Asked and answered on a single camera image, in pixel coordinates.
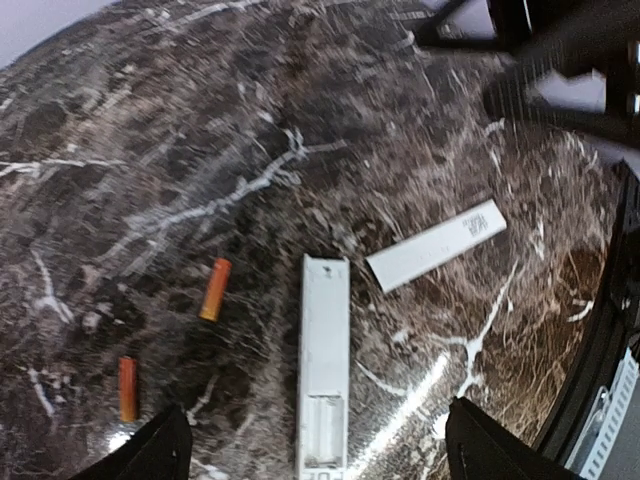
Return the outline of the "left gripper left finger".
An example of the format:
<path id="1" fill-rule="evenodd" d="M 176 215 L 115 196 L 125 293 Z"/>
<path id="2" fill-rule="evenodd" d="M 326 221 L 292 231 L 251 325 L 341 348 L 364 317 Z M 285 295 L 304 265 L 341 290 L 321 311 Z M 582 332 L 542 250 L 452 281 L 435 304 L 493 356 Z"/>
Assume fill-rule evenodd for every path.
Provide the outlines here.
<path id="1" fill-rule="evenodd" d="M 71 480 L 184 480 L 189 478 L 191 454 L 191 427 L 181 408 L 172 404 L 119 449 L 72 476 Z"/>

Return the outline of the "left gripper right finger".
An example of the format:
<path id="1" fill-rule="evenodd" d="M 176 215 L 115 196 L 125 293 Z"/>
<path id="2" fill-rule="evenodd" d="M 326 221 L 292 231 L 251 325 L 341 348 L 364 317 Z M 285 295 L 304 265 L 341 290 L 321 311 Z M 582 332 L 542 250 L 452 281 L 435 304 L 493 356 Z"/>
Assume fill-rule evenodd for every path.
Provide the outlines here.
<path id="1" fill-rule="evenodd" d="M 579 477 L 536 453 L 465 397 L 454 399 L 449 406 L 445 442 L 452 480 Z"/>

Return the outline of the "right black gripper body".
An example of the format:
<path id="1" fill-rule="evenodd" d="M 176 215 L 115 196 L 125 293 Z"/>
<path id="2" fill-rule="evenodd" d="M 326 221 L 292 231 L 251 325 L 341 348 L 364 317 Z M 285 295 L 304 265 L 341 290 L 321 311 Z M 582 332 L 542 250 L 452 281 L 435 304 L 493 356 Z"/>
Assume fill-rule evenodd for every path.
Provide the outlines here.
<path id="1" fill-rule="evenodd" d="M 513 62 L 483 90 L 492 119 L 575 130 L 621 145 L 639 142 L 639 4 L 636 1 L 490 1 L 492 38 L 443 38 L 439 27 L 462 7 L 446 1 L 414 30 L 420 48 L 503 52 Z M 530 100 L 548 72 L 605 77 L 605 109 L 587 111 Z"/>

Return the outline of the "orange battery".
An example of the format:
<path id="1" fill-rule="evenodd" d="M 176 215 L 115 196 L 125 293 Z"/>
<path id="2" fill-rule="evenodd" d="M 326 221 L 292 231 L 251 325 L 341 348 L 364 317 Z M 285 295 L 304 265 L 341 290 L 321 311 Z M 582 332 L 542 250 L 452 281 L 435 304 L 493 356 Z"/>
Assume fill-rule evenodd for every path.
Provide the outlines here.
<path id="1" fill-rule="evenodd" d="M 137 373 L 136 360 L 131 357 L 119 359 L 119 406 L 122 422 L 137 419 Z"/>
<path id="2" fill-rule="evenodd" d="M 231 262 L 217 258 L 211 271 L 199 317 L 215 322 L 218 318 L 228 279 L 231 273 Z"/>

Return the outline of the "white remote battery cover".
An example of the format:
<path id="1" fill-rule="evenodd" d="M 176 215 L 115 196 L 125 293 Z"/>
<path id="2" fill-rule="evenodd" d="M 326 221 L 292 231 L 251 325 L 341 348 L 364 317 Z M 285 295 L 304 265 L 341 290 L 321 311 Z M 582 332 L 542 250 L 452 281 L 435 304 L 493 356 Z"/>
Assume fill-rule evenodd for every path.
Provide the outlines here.
<path id="1" fill-rule="evenodd" d="M 493 199 L 366 258 L 389 293 L 491 239 L 507 228 Z"/>

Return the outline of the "white remote control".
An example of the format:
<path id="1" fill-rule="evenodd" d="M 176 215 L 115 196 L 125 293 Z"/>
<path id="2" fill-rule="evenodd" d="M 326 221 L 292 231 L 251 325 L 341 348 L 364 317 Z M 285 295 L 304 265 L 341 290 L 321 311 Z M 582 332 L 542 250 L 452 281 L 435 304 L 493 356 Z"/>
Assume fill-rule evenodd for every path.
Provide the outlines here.
<path id="1" fill-rule="evenodd" d="M 350 384 L 350 265 L 302 262 L 296 477 L 344 479 Z"/>

